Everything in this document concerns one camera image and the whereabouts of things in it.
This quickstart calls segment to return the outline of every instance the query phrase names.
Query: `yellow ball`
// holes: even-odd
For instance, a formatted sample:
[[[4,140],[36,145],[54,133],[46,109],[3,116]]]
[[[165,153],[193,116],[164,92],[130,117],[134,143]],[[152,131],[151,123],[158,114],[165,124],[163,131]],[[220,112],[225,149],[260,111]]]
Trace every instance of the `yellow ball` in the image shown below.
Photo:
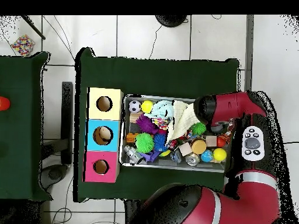
[[[141,105],[141,109],[144,113],[150,113],[153,103],[150,100],[145,100]]]
[[[227,153],[224,149],[217,148],[213,153],[214,159],[218,161],[222,161],[227,157]]]

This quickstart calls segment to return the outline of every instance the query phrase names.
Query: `circular hole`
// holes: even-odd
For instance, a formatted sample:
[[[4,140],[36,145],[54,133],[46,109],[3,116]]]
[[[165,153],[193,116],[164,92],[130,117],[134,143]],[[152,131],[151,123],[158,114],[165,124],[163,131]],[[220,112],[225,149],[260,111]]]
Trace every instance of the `circular hole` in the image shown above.
[[[105,160],[97,160],[93,164],[93,169],[96,173],[105,174],[109,169],[108,162]]]
[[[96,107],[100,111],[110,111],[112,108],[112,100],[108,96],[101,96],[96,101]]]
[[[107,126],[97,127],[93,132],[93,140],[98,145],[108,145],[113,139],[113,132]]]

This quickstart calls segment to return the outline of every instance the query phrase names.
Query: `soccer ball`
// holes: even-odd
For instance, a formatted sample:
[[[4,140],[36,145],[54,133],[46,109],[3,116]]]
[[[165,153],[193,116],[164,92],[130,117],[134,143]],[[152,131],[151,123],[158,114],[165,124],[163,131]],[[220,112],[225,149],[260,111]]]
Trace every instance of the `soccer ball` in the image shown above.
[[[138,113],[141,110],[141,103],[138,100],[132,100],[128,104],[128,109],[131,113]]]

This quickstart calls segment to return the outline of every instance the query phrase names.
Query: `blue ball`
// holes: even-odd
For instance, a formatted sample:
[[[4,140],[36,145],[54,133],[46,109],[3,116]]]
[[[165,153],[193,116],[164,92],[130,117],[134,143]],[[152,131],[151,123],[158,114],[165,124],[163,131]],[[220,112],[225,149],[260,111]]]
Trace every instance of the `blue ball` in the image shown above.
[[[201,154],[200,158],[203,162],[210,162],[213,159],[213,153],[207,149]]]

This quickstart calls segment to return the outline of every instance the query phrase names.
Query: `red object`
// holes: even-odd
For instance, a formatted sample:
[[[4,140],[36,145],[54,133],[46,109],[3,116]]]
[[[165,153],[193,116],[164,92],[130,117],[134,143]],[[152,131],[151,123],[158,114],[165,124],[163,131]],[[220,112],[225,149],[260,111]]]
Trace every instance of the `red object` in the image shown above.
[[[0,111],[5,111],[11,106],[9,99],[0,96]]]
[[[219,136],[217,137],[217,147],[222,148],[226,144],[226,141]]]

